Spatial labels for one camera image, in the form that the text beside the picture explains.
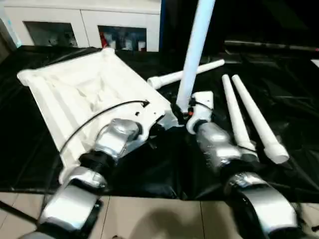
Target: table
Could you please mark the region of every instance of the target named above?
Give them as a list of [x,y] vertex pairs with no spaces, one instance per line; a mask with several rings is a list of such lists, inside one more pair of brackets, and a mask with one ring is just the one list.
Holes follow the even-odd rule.
[[[43,193],[51,163],[57,154],[53,140],[28,87],[16,78],[22,69],[96,52],[96,48],[53,48],[23,46],[0,65],[0,135],[2,137],[0,191]],[[184,56],[151,52],[116,53],[144,79],[179,71]],[[221,76],[239,74],[260,107],[275,135],[302,172],[319,184],[319,99],[316,75],[319,69],[309,59],[250,54],[220,53],[209,60],[224,58],[225,66],[203,73],[194,90],[214,92],[214,121],[232,134]],[[178,83],[161,88],[160,93],[175,102]],[[240,105],[245,123],[257,149],[259,174],[291,201],[319,202],[319,192],[291,165],[274,165],[252,123]],[[58,187],[55,180],[50,187]],[[206,166],[193,136],[184,128],[172,128],[123,158],[110,179],[106,195],[179,198],[182,200],[222,200],[217,178]]]

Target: white plastic tray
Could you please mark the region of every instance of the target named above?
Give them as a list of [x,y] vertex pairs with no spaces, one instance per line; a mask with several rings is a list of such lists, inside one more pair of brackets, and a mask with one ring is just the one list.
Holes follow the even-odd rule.
[[[152,109],[165,112],[160,121],[162,126],[168,129],[177,125],[169,101],[117,57],[111,48],[37,70],[23,70],[17,77],[30,87],[58,149],[88,118],[126,101],[147,100]],[[140,104],[122,106],[84,127],[62,153],[64,169],[60,183],[71,169],[79,165],[79,156],[91,148],[103,126],[113,118],[138,118],[136,112],[143,110]]]

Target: white wall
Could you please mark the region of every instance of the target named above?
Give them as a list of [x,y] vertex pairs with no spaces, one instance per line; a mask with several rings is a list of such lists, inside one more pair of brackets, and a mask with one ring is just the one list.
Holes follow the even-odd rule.
[[12,26],[11,26],[11,22],[10,20],[8,19],[8,17],[6,16],[5,14],[5,11],[4,11],[4,7],[0,4],[0,18],[2,20],[2,22],[4,23],[4,26],[6,27],[6,30],[9,34],[9,36],[3,36],[6,39],[6,37],[11,37],[12,38],[12,41],[14,42],[14,44],[19,47],[21,46],[21,41],[19,40],[18,36],[14,33],[13,29],[12,29]]

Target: white tube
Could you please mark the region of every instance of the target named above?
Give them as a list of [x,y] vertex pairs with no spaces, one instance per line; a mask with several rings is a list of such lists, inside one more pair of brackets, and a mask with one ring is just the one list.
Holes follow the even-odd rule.
[[265,154],[274,163],[286,162],[289,159],[288,152],[276,139],[241,79],[238,75],[234,75],[232,80],[265,147]]
[[249,135],[241,115],[233,87],[231,86],[229,76],[223,75],[222,81],[236,143],[243,148],[255,151],[256,148],[249,139]]
[[[211,69],[215,69],[224,64],[225,64],[225,61],[221,59],[218,61],[213,61],[204,65],[201,65],[197,68],[196,74],[200,74],[200,73],[209,71]],[[155,90],[157,90],[161,88],[162,86],[166,86],[173,82],[179,81],[182,78],[182,75],[183,75],[183,71],[178,71],[178,72],[170,73],[164,76],[150,77],[148,78],[148,84],[152,86]]]
[[179,85],[176,104],[183,113],[188,110],[196,71],[203,52],[204,43],[213,13],[215,0],[199,0],[186,54],[183,77]]

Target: glass cabinet door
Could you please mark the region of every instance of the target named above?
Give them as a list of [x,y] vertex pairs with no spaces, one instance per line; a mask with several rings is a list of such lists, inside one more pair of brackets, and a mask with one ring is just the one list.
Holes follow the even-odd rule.
[[77,47],[70,23],[24,21],[35,46]]
[[81,11],[4,7],[22,45],[88,47]]
[[117,50],[146,51],[146,28],[98,26],[102,47]]
[[82,10],[81,13],[90,46],[159,51],[160,11],[146,14]]

